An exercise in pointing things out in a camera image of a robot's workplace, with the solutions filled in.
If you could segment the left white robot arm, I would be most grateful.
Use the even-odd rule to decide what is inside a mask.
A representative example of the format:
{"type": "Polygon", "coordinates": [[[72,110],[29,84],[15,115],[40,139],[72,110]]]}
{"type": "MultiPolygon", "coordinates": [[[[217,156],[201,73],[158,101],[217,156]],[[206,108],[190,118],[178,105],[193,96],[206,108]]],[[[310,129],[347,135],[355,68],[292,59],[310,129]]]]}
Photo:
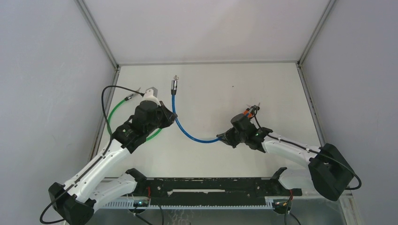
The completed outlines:
{"type": "Polygon", "coordinates": [[[132,154],[157,129],[171,126],[177,118],[163,102],[143,100],[127,121],[115,129],[105,149],[81,171],[63,184],[55,182],[48,189],[53,208],[70,225],[86,224],[94,213],[114,199],[133,193],[142,195],[147,183],[135,178],[136,169],[103,184],[108,171],[132,154]]]}

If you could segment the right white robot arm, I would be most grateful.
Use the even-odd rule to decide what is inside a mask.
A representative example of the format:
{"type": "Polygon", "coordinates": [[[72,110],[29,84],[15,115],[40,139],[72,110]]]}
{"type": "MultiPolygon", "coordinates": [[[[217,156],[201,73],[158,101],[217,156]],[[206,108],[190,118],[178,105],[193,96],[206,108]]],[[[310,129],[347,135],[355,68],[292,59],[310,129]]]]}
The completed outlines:
{"type": "Polygon", "coordinates": [[[255,126],[244,114],[233,117],[231,124],[232,128],[217,135],[221,142],[232,148],[244,143],[252,150],[278,155],[302,167],[286,168],[271,182],[277,195],[284,195],[289,189],[314,188],[324,198],[337,201],[344,191],[350,190],[353,178],[357,178],[333,144],[314,146],[287,139],[270,128],[255,126]]]}

